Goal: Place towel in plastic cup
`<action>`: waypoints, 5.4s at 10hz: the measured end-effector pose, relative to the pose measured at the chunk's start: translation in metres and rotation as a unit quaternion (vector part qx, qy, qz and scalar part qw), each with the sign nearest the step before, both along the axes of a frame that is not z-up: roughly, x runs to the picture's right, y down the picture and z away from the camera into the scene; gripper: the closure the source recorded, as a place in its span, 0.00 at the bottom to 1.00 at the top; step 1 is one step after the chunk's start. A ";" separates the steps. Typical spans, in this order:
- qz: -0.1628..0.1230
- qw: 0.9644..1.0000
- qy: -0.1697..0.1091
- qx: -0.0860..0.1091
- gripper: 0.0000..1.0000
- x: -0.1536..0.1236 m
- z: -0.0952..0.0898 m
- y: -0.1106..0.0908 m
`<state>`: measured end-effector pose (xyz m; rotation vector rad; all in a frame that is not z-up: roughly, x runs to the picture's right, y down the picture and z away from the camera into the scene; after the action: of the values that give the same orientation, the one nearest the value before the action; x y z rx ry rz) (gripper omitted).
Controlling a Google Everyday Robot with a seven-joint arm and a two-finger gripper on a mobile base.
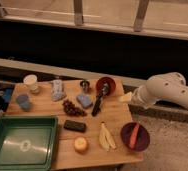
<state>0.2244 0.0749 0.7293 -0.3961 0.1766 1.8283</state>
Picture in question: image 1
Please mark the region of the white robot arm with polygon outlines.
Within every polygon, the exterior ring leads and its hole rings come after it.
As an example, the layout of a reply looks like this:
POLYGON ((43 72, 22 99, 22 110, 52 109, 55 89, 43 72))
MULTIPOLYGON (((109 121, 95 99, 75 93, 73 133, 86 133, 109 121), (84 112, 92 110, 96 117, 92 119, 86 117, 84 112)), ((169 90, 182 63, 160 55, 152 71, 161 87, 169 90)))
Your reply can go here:
POLYGON ((158 101, 167 101, 188 109, 188 86, 185 77, 178 72, 151 76, 134 92, 128 92, 118 99, 148 109, 158 101))

